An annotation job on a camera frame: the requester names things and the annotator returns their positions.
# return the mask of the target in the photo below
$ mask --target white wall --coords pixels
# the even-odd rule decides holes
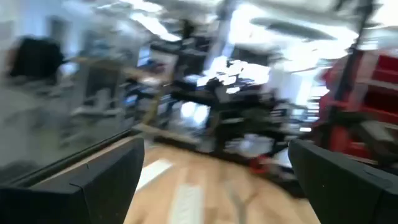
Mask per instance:
[[[20,0],[19,35],[48,36],[48,17],[58,16],[68,23],[63,51],[66,57],[76,55],[83,44],[83,34],[90,26],[87,18],[71,13],[61,0]]]

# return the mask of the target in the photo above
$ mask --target chair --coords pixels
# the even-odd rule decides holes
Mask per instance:
[[[70,99],[73,109],[62,126],[61,146],[79,136],[94,140],[89,135],[90,129],[104,119],[114,118],[115,129],[123,128],[123,64],[117,60],[94,59],[82,61],[80,65],[75,95]]]

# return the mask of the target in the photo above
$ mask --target glass partition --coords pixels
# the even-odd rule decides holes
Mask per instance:
[[[148,37],[129,23],[126,4],[5,3],[0,184],[129,129],[136,119],[126,70],[136,66]]]

